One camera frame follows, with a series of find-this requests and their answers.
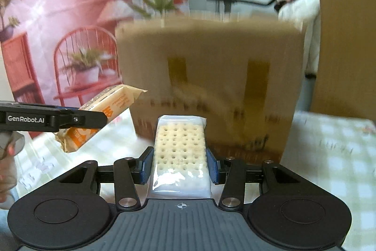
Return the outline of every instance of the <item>brown cardboard panel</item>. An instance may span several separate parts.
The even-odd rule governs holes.
[[[302,81],[304,32],[267,17],[185,16],[122,23],[116,38],[124,82],[147,90],[130,108],[139,136],[153,140],[162,115],[201,116],[218,154],[280,160]]]
[[[376,121],[376,0],[320,0],[311,111]]]

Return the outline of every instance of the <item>red chair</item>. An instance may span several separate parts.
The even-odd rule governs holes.
[[[68,68],[71,59],[69,55],[78,52],[80,49],[101,49],[112,55],[113,59],[102,64],[102,74],[98,81],[76,86],[74,84],[75,72]],[[122,78],[118,65],[115,37],[107,30],[97,27],[80,27],[65,35],[55,48],[54,66],[58,95],[54,99],[60,99],[61,106],[65,106],[64,99],[77,97],[80,105],[83,105],[82,97],[89,94],[98,94],[105,88],[121,84]]]

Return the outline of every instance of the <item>white flower pot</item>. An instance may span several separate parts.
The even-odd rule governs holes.
[[[99,67],[92,67],[86,71],[78,71],[74,77],[73,86],[85,86],[98,82]]]

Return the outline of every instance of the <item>metal screw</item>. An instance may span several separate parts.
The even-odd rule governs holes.
[[[222,204],[226,207],[236,207],[240,204],[240,200],[238,198],[233,197],[224,198],[222,200]]]
[[[119,204],[122,207],[132,207],[137,204],[137,200],[135,198],[123,198],[119,200]]]

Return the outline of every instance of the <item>checkered tablecloth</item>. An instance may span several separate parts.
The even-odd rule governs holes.
[[[86,160],[111,165],[119,158],[139,157],[150,145],[136,137],[129,111],[74,153],[64,153],[53,134],[46,133],[16,157],[16,190],[22,197]],[[352,226],[346,251],[376,251],[376,134],[371,121],[297,112],[281,164],[348,205]],[[141,200],[146,188],[137,187]],[[222,188],[212,186],[215,199]],[[113,184],[102,184],[101,196],[114,202]],[[247,184],[246,202],[257,196],[258,186]]]

